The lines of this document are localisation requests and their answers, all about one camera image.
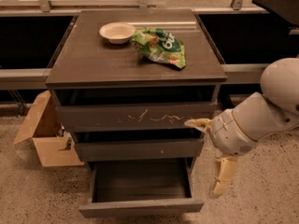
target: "speckled floor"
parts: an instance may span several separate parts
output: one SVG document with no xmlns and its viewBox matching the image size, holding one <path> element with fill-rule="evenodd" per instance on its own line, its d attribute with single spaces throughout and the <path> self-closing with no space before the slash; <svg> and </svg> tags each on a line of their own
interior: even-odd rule
<svg viewBox="0 0 299 224">
<path fill-rule="evenodd" d="M 193 170 L 199 213 L 177 216 L 84 218 L 89 171 L 84 167 L 43 168 L 31 141 L 13 146 L 23 118 L 0 108 L 0 223 L 299 223 L 299 129 L 274 134 L 239 159 L 233 185 L 218 199 L 209 191 L 220 153 L 209 137 Z"/>
</svg>

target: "bowl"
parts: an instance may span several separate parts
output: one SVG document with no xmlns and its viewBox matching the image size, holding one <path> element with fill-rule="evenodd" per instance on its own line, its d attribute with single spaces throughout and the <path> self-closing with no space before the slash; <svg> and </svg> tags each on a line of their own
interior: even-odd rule
<svg viewBox="0 0 299 224">
<path fill-rule="evenodd" d="M 126 43 L 135 31 L 135 27 L 125 22 L 113 22 L 101 27 L 100 35 L 112 44 Z"/>
</svg>

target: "open drawer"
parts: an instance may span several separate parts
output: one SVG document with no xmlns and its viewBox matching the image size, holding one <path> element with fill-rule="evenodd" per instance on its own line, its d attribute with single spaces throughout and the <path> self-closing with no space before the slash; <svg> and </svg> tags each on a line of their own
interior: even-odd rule
<svg viewBox="0 0 299 224">
<path fill-rule="evenodd" d="M 85 217 L 165 215 L 200 211 L 185 159 L 94 163 Z"/>
</svg>

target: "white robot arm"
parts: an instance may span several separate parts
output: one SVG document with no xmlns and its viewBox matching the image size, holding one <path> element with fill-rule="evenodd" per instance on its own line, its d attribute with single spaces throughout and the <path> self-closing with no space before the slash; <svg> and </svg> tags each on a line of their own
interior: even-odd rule
<svg viewBox="0 0 299 224">
<path fill-rule="evenodd" d="M 266 136 L 299 125 L 299 59 L 271 63 L 261 77 L 263 94 L 253 93 L 234 109 L 226 109 L 213 120 L 190 119 L 186 125 L 209 133 L 223 154 L 214 194 L 221 195 L 236 170 L 236 157 L 250 152 Z"/>
</svg>

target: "snack bag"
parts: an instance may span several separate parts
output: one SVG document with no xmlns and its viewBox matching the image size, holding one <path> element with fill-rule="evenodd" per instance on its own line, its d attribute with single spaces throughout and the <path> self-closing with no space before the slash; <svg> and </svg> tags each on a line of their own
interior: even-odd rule
<svg viewBox="0 0 299 224">
<path fill-rule="evenodd" d="M 180 69 L 186 66 L 183 43 L 161 28 L 136 29 L 132 43 L 139 53 L 151 61 L 171 63 Z"/>
</svg>

